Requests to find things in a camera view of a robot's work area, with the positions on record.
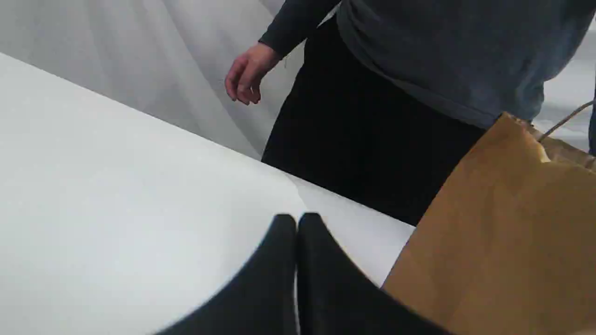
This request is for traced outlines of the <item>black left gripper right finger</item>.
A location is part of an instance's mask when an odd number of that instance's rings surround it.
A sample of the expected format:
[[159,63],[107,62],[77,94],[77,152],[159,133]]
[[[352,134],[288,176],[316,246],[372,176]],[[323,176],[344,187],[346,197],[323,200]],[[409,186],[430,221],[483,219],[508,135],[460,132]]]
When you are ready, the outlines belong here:
[[303,335],[446,333],[371,282],[316,213],[298,223],[297,297]]

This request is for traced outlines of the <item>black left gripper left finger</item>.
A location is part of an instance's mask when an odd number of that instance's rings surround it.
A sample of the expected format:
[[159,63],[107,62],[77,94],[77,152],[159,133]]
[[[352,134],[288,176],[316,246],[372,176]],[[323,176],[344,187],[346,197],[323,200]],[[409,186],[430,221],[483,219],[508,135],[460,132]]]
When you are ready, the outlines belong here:
[[243,267],[162,335],[295,335],[296,221],[278,214]]

